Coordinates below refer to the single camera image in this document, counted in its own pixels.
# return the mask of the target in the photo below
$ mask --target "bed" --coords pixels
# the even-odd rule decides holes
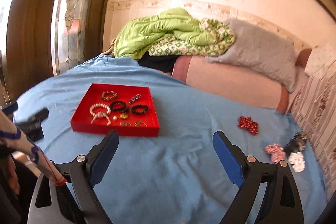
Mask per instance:
[[[39,83],[19,99],[15,121],[43,107],[45,138],[38,143],[57,164],[86,154],[103,135],[73,132],[70,119],[91,83],[147,86],[161,125],[158,138],[121,137],[119,148],[95,192],[113,223],[219,223],[238,187],[231,184],[213,147],[222,130],[246,155],[270,162],[265,146],[284,146],[300,128],[290,114],[256,108],[194,89],[128,57],[98,56]],[[259,123],[253,136],[237,127],[240,116]],[[306,224],[326,206],[323,172],[308,144],[305,170],[293,172]],[[265,185],[261,185],[248,223],[253,223]]]

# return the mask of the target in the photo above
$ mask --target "black scrunchie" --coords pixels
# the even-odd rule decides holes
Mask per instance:
[[[143,108],[142,111],[136,111],[138,108]],[[144,115],[148,111],[149,107],[147,105],[135,105],[131,108],[132,113],[135,115]]]
[[[122,107],[119,108],[113,108],[114,105],[121,104]],[[118,111],[123,111],[126,108],[126,103],[123,101],[114,101],[112,104],[110,104],[110,109],[112,112],[118,112]]]

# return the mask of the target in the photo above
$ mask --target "red tray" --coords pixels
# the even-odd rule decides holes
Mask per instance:
[[[101,95],[105,91],[114,91],[118,96],[111,101],[103,101]],[[136,100],[132,105],[129,105],[129,99],[139,93],[141,94],[141,98]],[[141,116],[134,115],[132,111],[130,111],[126,120],[120,119],[119,115],[121,112],[111,112],[109,115],[111,124],[109,126],[106,125],[107,120],[105,118],[96,119],[94,123],[91,124],[93,117],[91,116],[89,109],[92,105],[97,103],[110,105],[117,100],[124,101],[127,106],[134,106],[137,104],[147,105],[149,110]],[[106,109],[99,107],[94,109],[94,112],[98,111],[106,112]],[[118,117],[118,120],[113,120],[114,115]],[[144,122],[147,127],[136,127],[136,121]],[[120,126],[120,122],[130,122],[132,125],[123,127]],[[143,86],[91,84],[73,114],[70,123],[74,131],[107,134],[110,130],[115,130],[120,136],[157,137],[160,130],[160,124],[156,116],[151,92],[149,88]]]

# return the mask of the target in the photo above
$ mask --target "pearl bracelet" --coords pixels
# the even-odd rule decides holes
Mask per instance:
[[[97,112],[97,113],[94,113],[93,110],[96,108],[96,107],[104,107],[106,108],[107,112]],[[105,105],[105,104],[94,104],[90,107],[90,114],[93,116],[93,119],[91,121],[91,124],[93,124],[93,122],[95,121],[95,119],[97,118],[106,118],[107,119],[107,125],[109,126],[111,124],[111,120],[109,118],[109,114],[111,113],[111,109],[108,105]]]

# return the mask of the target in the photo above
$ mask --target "green blanket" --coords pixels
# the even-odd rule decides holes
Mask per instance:
[[[178,39],[194,46],[208,46],[222,41],[223,37],[216,28],[200,28],[200,21],[185,9],[172,8],[157,16],[127,23],[115,40],[115,57],[129,56],[138,60],[152,44],[166,39]]]

